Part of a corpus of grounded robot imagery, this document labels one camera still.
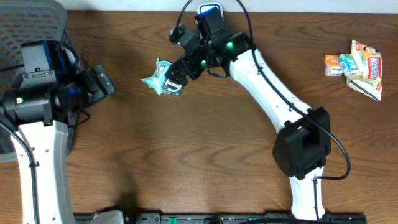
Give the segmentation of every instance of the packaged snack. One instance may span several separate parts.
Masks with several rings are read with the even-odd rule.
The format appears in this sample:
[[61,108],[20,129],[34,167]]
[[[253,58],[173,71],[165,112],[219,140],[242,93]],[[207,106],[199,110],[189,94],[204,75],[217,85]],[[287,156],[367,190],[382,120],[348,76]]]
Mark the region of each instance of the packaged snack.
[[352,55],[342,54],[338,57],[338,62],[345,76],[359,73],[359,68]]
[[343,74],[338,63],[338,55],[325,55],[323,62],[325,63],[326,76],[340,76]]
[[184,89],[183,85],[181,85],[171,79],[166,80],[166,83],[163,86],[164,93],[167,93],[167,94],[175,96],[175,97],[180,97],[183,89]]
[[359,73],[347,76],[347,85],[381,101],[382,60],[380,52],[353,40],[351,55],[359,68]]
[[156,60],[156,71],[153,75],[141,80],[153,88],[158,95],[162,94],[164,83],[166,82],[166,72],[171,66],[171,63],[165,60]]

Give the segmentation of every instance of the blue and white package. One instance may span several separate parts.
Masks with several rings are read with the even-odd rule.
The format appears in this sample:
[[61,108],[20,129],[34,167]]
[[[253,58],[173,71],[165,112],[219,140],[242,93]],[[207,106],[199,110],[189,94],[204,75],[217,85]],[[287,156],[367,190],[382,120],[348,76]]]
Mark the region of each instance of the blue and white package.
[[355,63],[354,57],[350,54],[342,54],[338,57],[338,62],[345,76],[359,73],[359,68]]
[[170,66],[170,62],[157,58],[155,73],[147,78],[141,78],[141,80],[148,84],[149,88],[153,88],[158,95],[161,95],[166,82],[166,72]]

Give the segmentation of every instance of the laundry basket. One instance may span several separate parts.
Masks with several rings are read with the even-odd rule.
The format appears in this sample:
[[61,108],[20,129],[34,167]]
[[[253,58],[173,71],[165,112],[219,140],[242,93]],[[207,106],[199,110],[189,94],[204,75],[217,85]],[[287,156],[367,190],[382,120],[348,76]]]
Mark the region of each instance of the laundry basket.
[[[1,0],[0,1],[0,69],[24,63],[21,44],[36,40],[57,40],[75,50],[67,26],[67,12],[54,0]],[[77,62],[78,72],[84,69]],[[0,101],[4,92],[18,88],[25,68],[0,73]],[[70,114],[69,124],[75,124],[77,115]],[[67,153],[72,149],[75,128],[69,129]],[[0,129],[0,162],[16,160],[10,136]]]

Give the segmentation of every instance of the wooden table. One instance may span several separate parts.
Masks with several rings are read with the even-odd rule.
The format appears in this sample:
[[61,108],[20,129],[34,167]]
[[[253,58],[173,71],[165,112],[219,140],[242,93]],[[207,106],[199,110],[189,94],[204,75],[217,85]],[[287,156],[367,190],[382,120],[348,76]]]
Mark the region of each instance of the wooden table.
[[[250,13],[254,40],[270,68],[303,101],[323,106],[345,145],[352,173],[322,182],[331,212],[363,212],[369,223],[398,222],[398,16]],[[288,178],[271,151],[276,133],[252,96],[232,78],[203,74],[181,98],[158,96],[140,81],[157,57],[183,49],[168,40],[177,12],[68,12],[68,31],[86,62],[101,64],[118,91],[89,109],[67,159],[74,212],[110,205],[165,213],[256,213],[289,210]],[[183,22],[193,27],[193,13]],[[225,13],[235,32],[243,13]],[[378,103],[326,77],[323,56],[350,52],[355,39],[382,53]],[[341,175],[333,145],[325,175]],[[22,223],[16,162],[0,164],[0,223]]]

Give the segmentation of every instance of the orange package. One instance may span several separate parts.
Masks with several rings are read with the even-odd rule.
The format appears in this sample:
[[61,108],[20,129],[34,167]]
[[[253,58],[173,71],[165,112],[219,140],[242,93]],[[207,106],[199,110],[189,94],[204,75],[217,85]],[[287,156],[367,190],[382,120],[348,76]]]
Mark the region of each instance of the orange package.
[[343,70],[338,63],[339,55],[325,55],[323,62],[325,63],[325,75],[326,76],[340,76],[343,74]]

